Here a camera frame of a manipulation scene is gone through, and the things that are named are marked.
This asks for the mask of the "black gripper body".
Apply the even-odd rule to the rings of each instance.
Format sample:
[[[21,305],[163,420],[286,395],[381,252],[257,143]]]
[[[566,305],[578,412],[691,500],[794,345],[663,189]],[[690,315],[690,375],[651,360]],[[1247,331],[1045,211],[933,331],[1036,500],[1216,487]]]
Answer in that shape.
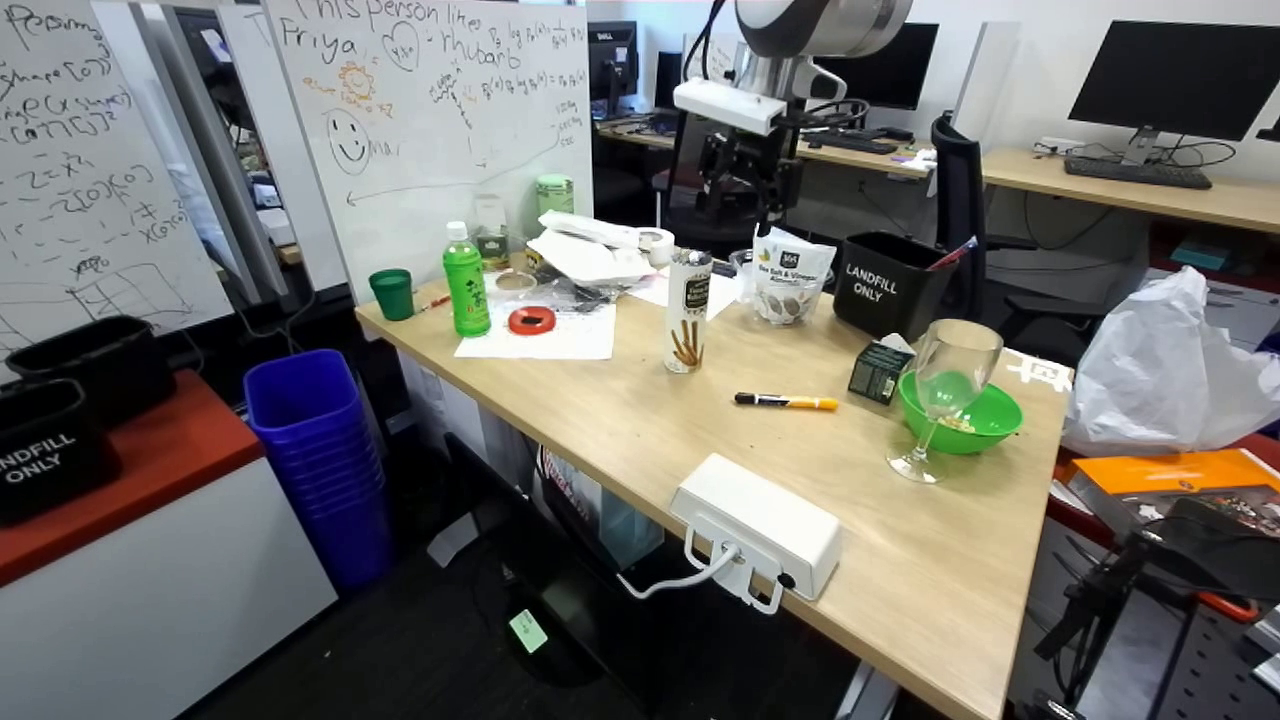
[[[678,140],[678,218],[698,226],[758,226],[801,198],[795,132],[754,136],[690,120]]]

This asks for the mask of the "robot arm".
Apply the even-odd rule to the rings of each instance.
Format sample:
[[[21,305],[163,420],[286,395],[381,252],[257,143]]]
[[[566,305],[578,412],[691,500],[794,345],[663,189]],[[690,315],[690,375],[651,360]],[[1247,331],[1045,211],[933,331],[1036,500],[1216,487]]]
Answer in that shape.
[[[807,97],[795,74],[815,56],[872,56],[909,19],[914,0],[715,0],[749,43],[746,80],[686,76],[663,226],[681,249],[749,249],[801,198]]]

